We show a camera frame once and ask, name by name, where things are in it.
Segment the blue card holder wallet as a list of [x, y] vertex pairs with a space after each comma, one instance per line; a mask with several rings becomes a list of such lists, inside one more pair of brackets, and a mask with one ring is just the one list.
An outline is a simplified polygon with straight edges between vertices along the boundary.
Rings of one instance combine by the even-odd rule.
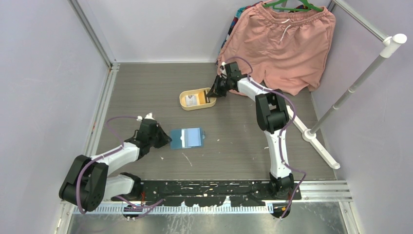
[[200, 127], [173, 129], [170, 137], [172, 150], [199, 148], [204, 146], [205, 132]]

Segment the green clothes hanger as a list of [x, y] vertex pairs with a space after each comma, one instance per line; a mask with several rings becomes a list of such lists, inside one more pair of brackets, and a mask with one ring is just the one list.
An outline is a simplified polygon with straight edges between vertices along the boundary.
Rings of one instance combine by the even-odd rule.
[[309, 0], [298, 0], [297, 4], [289, 3], [289, 0], [267, 0], [263, 2], [263, 7], [270, 8], [277, 12], [323, 11], [322, 7], [312, 4]]

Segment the pink shorts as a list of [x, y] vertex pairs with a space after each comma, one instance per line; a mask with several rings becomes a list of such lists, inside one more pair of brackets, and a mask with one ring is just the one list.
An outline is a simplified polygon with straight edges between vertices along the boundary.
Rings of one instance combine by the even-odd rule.
[[276, 12], [259, 2], [245, 9], [227, 35], [216, 64], [236, 61], [258, 83], [297, 95], [320, 86], [336, 17], [319, 11]]

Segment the grey white clothes rack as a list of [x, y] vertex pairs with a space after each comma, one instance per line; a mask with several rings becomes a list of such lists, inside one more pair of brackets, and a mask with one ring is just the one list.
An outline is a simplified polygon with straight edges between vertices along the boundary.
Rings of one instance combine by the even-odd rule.
[[312, 147], [318, 152], [321, 158], [327, 163], [327, 165], [337, 170], [340, 168], [340, 164], [331, 156], [327, 149], [317, 139], [316, 132], [321, 128], [322, 124], [333, 115], [333, 113], [349, 99], [349, 97], [355, 93], [357, 88], [368, 78], [370, 75], [403, 44], [407, 42], [407, 36], [405, 34], [396, 34], [389, 36], [382, 42], [384, 45], [383, 50], [375, 58], [375, 60], [365, 69], [365, 71], [354, 81], [354, 83], [347, 88], [347, 90], [341, 95], [341, 97], [327, 110], [327, 112], [317, 121], [312, 127], [308, 128], [299, 119], [295, 117], [293, 120], [294, 125], [300, 130], [301, 136], [304, 141], [309, 142]]

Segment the colourful patterned garment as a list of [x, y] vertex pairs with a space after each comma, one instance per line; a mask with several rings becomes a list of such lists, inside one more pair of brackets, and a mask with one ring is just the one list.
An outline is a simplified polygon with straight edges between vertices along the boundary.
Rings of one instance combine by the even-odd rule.
[[256, 2], [255, 4], [241, 7], [241, 8], [239, 8], [239, 9], [237, 10], [237, 12], [235, 13], [234, 18], [233, 18], [233, 20], [232, 20], [232, 22], [231, 22], [231, 24], [230, 24], [230, 26], [229, 26], [228, 32], [227, 32], [227, 34], [226, 34], [226, 36], [225, 36], [225, 38], [224, 38], [224, 40], [223, 40], [223, 43], [222, 43], [222, 45], [221, 45], [221, 47], [220, 47], [220, 50], [219, 50], [219, 52], [218, 52], [218, 56], [217, 56], [217, 58], [216, 58], [216, 60], [215, 60], [215, 65], [216, 65], [217, 67], [219, 67], [219, 66], [221, 65], [221, 62], [220, 62], [220, 60], [219, 60], [221, 51], [224, 49], [224, 47], [225, 47], [225, 45], [226, 45], [226, 42], [230, 39], [230, 37], [231, 37], [231, 35], [232, 35], [232, 32], [233, 32], [233, 30], [234, 30], [234, 28], [235, 28], [235, 25], [236, 25], [237, 22], [239, 21], [239, 19], [240, 19], [241, 15], [243, 14], [243, 12], [245, 12], [246, 10], [248, 10], [248, 9], [251, 8], [251, 7], [255, 7], [257, 4], [260, 4], [260, 3], [263, 3], [263, 1], [259, 1], [259, 2]]

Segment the aluminium frame rail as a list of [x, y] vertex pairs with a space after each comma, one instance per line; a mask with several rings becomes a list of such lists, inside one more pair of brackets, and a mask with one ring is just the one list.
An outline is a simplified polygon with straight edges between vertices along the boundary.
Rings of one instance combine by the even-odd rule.
[[86, 146], [84, 152], [81, 153], [82, 155], [93, 156], [97, 151], [102, 130], [105, 126], [106, 115], [119, 69], [120, 63], [117, 61], [113, 62], [112, 66], [109, 68], [88, 136], [86, 138]]

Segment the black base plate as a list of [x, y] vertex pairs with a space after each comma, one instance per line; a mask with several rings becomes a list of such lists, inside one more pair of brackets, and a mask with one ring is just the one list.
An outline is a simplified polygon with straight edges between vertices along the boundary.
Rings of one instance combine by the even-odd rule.
[[182, 203], [188, 207], [219, 207], [228, 198], [231, 207], [257, 207], [265, 206], [266, 201], [289, 200], [293, 188], [274, 192], [268, 180], [143, 180], [136, 192], [122, 197], [145, 205], [162, 199], [161, 204], [168, 207]]

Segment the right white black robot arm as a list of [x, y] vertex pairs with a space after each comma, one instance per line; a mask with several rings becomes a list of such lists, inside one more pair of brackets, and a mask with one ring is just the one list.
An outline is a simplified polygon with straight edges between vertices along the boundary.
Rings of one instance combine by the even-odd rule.
[[291, 198], [296, 186], [287, 165], [285, 127], [290, 118], [283, 95], [275, 94], [248, 74], [243, 74], [236, 62], [222, 63], [220, 71], [206, 96], [225, 97], [228, 91], [233, 90], [255, 102], [257, 124], [266, 136], [270, 153], [268, 195], [276, 200]]

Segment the beige oval tray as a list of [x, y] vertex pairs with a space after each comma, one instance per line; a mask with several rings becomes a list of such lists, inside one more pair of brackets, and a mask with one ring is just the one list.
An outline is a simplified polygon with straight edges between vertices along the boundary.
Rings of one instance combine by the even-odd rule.
[[198, 110], [213, 107], [216, 104], [215, 97], [207, 97], [210, 88], [183, 91], [179, 95], [182, 109], [186, 111]]

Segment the white credit card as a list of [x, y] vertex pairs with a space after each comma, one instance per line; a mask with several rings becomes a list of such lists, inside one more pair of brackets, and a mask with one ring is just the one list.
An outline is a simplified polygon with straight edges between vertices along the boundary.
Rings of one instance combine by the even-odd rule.
[[198, 105], [198, 95], [187, 95], [184, 97], [184, 101], [187, 107]]

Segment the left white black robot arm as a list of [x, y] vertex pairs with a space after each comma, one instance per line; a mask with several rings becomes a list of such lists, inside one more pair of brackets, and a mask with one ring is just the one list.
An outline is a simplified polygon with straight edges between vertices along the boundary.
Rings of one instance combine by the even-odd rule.
[[142, 159], [151, 148], [159, 149], [172, 142], [152, 114], [134, 117], [140, 123], [132, 137], [105, 153], [77, 156], [62, 182], [58, 196], [74, 204], [82, 214], [94, 211], [102, 201], [142, 198], [141, 178], [131, 173], [111, 174], [121, 167]]

